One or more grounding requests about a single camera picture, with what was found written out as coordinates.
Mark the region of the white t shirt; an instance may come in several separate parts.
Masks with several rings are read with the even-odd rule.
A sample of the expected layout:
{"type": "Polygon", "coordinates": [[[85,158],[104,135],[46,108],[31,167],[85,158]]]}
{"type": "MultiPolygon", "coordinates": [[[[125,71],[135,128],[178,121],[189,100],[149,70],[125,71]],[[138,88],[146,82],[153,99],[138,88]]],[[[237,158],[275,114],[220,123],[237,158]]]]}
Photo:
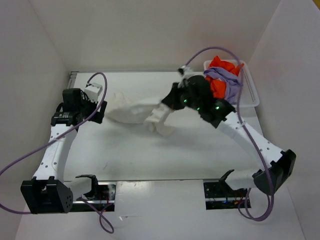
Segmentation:
{"type": "Polygon", "coordinates": [[[111,96],[104,115],[122,124],[145,125],[149,132],[157,132],[163,137],[168,137],[175,131],[173,126],[166,124],[171,113],[173,110],[162,103],[159,97],[131,101],[118,92],[111,96]]]}

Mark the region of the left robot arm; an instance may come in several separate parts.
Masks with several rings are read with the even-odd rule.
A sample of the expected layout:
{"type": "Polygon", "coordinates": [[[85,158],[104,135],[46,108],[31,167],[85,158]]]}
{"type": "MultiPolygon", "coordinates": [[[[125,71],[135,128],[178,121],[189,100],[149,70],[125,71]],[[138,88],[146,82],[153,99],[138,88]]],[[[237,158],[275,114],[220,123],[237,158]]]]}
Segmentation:
{"type": "Polygon", "coordinates": [[[24,180],[20,190],[32,214],[68,213],[79,198],[94,200],[99,196],[98,179],[94,174],[81,174],[64,181],[67,158],[79,125],[86,118],[103,121],[106,101],[98,102],[103,87],[89,83],[81,90],[62,92],[63,101],[51,118],[50,142],[32,179],[24,180]]]}

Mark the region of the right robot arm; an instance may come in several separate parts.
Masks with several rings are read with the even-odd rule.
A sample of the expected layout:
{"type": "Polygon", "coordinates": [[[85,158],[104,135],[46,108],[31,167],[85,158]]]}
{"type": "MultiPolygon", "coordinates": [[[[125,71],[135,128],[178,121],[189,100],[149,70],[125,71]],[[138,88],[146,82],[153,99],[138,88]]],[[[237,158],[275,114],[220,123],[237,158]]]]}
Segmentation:
{"type": "Polygon", "coordinates": [[[162,104],[173,111],[190,108],[215,129],[229,136],[249,156],[256,160],[258,170],[237,172],[229,170],[219,184],[220,193],[229,197],[238,189],[257,188],[273,195],[291,176],[296,154],[282,150],[258,133],[226,100],[215,98],[210,83],[201,75],[193,75],[181,82],[174,82],[162,104]]]}

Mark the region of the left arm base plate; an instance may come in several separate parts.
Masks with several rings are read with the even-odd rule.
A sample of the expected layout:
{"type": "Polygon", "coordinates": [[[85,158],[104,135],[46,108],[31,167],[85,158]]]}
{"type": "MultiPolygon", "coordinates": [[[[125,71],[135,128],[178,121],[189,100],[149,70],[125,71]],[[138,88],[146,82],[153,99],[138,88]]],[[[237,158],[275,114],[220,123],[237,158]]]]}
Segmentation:
{"type": "MultiPolygon", "coordinates": [[[[96,210],[113,212],[115,210],[115,200],[117,192],[117,183],[111,181],[100,181],[98,183],[97,194],[93,199],[87,199],[96,210]]],[[[83,201],[74,201],[70,210],[73,213],[94,212],[94,210],[83,201]]]]}

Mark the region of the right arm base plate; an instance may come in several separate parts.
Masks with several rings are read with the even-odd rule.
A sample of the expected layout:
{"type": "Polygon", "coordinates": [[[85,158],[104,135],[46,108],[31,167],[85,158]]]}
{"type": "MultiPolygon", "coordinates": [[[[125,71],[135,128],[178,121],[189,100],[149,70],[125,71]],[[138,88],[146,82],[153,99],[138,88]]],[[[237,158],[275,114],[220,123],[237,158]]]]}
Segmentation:
{"type": "Polygon", "coordinates": [[[206,210],[229,210],[245,207],[247,188],[231,189],[219,180],[204,181],[204,198],[206,210]]]}

